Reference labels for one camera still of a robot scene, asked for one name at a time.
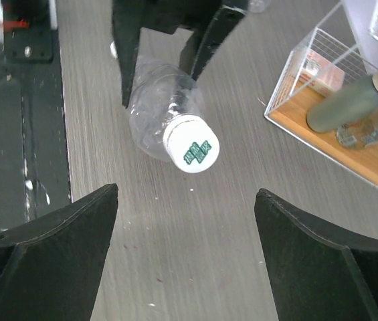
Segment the bolt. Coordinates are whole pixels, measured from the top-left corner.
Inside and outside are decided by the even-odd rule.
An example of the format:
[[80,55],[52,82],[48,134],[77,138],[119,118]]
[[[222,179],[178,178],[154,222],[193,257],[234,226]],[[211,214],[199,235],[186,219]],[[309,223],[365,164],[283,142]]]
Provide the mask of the bolt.
[[31,47],[27,46],[25,47],[24,51],[23,51],[24,55],[28,58],[28,57],[31,57]]

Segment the black robotic claw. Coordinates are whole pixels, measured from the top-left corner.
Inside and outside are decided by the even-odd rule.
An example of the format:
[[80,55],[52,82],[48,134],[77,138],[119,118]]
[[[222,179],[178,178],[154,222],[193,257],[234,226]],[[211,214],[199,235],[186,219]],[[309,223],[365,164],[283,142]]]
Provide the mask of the black robotic claw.
[[122,104],[128,107],[142,27],[173,34],[193,31],[179,67],[194,80],[245,17],[248,0],[113,0],[112,33],[122,75]]

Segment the gray table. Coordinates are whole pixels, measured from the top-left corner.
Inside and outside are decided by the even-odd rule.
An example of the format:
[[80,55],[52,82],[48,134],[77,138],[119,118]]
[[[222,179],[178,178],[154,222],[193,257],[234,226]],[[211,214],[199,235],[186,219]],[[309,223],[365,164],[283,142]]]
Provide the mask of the gray table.
[[[131,140],[110,0],[58,1],[74,196],[120,187],[93,320],[277,320],[254,219],[260,187],[378,238],[378,191],[262,116],[290,50],[334,4],[273,0],[238,26],[199,80],[221,156],[186,175]],[[144,31],[141,52],[177,63],[188,36]]]

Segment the green logo on cap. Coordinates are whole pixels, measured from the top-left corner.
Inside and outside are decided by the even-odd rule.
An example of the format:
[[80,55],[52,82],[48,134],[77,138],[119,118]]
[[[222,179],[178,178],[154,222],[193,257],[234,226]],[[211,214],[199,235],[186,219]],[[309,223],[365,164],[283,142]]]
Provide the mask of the green logo on cap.
[[208,140],[203,142],[201,146],[199,146],[197,142],[193,142],[189,150],[185,153],[184,160],[188,165],[190,165],[195,159],[201,164],[210,149],[212,149],[212,146],[208,143]]

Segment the wooden shelf board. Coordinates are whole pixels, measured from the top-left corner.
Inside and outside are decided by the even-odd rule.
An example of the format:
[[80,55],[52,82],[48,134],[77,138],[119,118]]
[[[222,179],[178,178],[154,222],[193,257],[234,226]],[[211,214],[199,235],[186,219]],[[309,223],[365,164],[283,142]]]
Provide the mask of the wooden shelf board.
[[[295,90],[301,85],[301,82],[297,82]],[[307,125],[307,111],[322,99],[320,94],[306,87],[272,111],[269,117],[378,186],[378,144],[362,150],[349,150],[337,142],[335,131],[319,134]]]

